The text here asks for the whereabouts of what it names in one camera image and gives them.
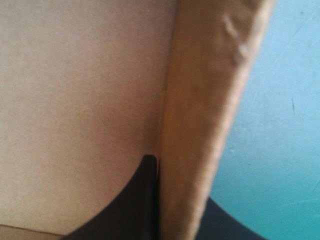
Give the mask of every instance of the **cardboard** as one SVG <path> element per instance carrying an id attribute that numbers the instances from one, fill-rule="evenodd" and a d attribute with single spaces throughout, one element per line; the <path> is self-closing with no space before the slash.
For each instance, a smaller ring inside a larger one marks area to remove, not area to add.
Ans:
<path id="1" fill-rule="evenodd" d="M 67 234 L 155 154 L 174 13 L 0 1 L 0 224 Z"/>
<path id="2" fill-rule="evenodd" d="M 273 0 L 181 0 L 160 151 L 162 240 L 192 240 Z"/>
<path id="3" fill-rule="evenodd" d="M 161 239 L 193 239 L 273 2 L 181 0 L 171 42 L 175 0 L 1 1 L 0 224 L 87 222 L 163 111 Z"/>

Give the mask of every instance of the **black object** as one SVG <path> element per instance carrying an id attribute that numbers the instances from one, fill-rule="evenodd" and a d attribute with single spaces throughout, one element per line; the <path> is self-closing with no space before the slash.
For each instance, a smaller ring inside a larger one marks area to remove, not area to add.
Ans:
<path id="1" fill-rule="evenodd" d="M 145 155 L 120 194 L 92 220 L 61 240 L 157 240 L 157 186 L 157 159 Z"/>
<path id="2" fill-rule="evenodd" d="M 208 199 L 196 240 L 266 240 Z"/>
<path id="3" fill-rule="evenodd" d="M 158 240 L 157 159 L 145 155 L 119 195 L 61 240 Z M 208 199 L 196 240 L 265 240 Z"/>

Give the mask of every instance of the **blue wall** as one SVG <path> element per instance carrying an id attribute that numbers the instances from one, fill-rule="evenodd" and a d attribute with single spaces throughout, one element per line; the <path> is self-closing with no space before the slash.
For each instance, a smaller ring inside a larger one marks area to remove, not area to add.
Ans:
<path id="1" fill-rule="evenodd" d="M 211 197 L 270 240 L 320 239 L 320 0 L 278 0 Z"/>

